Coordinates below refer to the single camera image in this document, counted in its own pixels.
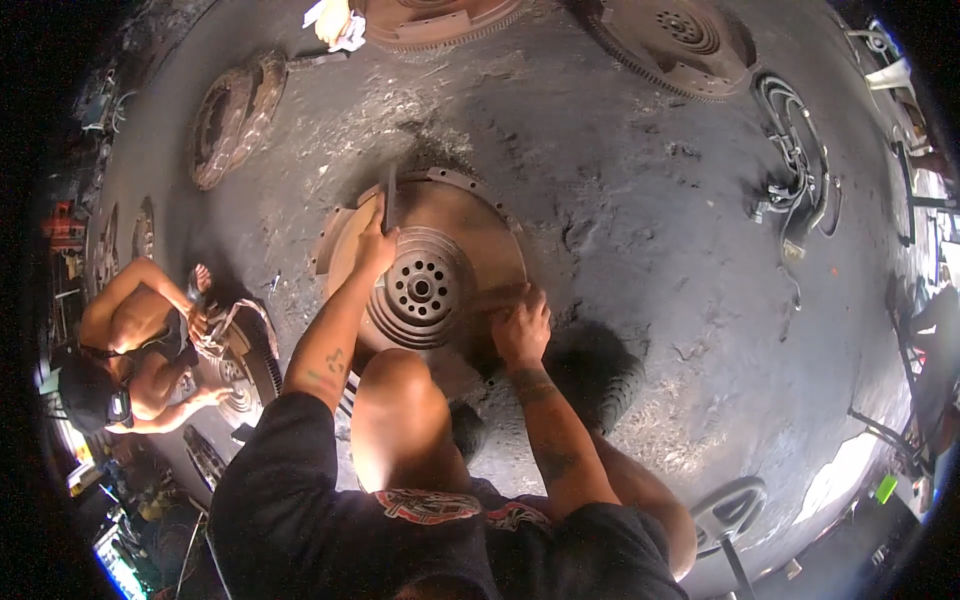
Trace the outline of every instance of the tattoo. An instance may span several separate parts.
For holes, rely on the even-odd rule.
[[[316,379],[317,384],[321,387],[324,392],[328,392],[333,395],[338,395],[343,392],[343,390],[337,389],[337,384],[330,380],[326,375],[321,375],[319,373],[308,371],[306,374],[310,375],[311,378]]]
[[[344,352],[337,348],[337,351],[326,357],[326,367],[330,369],[330,372],[337,374],[342,374],[344,372],[344,363],[338,360],[343,355]]]
[[[516,399],[519,400],[520,406],[539,402],[560,393],[550,379],[550,375],[543,369],[517,369],[513,373],[513,380]]]
[[[543,475],[543,485],[548,490],[555,481],[566,475],[566,472],[577,464],[576,457],[558,452],[550,445],[534,450],[534,458],[537,459],[537,467]]]

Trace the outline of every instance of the green object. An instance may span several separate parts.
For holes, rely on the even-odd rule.
[[[880,504],[886,504],[887,500],[890,499],[890,495],[897,488],[897,478],[893,475],[887,475],[880,481],[880,485],[876,488],[876,501]]]

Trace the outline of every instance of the flywheel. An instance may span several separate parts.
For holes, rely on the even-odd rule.
[[[577,10],[605,50],[678,95],[719,102],[750,87],[750,31],[708,0],[583,0]]]
[[[353,270],[379,191],[375,186],[355,210],[335,206],[327,217],[310,256],[322,300]],[[428,364],[443,360],[445,372],[478,371],[466,355],[488,354],[490,314],[516,300],[527,281],[516,218],[482,183],[440,168],[398,176],[389,211],[400,227],[396,261],[372,290],[359,342],[372,352],[420,351]],[[438,381],[449,395],[464,390],[462,381],[449,383]]]
[[[523,0],[367,0],[367,38],[388,50],[456,46],[503,29]]]

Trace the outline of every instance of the red object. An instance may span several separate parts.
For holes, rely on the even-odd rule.
[[[86,221],[73,216],[73,201],[58,202],[50,216],[40,222],[43,237],[50,240],[50,252],[83,252]]]

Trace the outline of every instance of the person wearing black cap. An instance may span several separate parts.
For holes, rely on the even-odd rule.
[[[197,265],[184,294],[146,257],[114,277],[86,307],[77,344],[62,361],[60,397],[70,422],[92,434],[166,433],[204,406],[227,398],[229,387],[202,386],[175,406],[171,394],[198,362],[188,343],[181,351],[180,316],[191,340],[203,335],[200,307],[210,272]]]

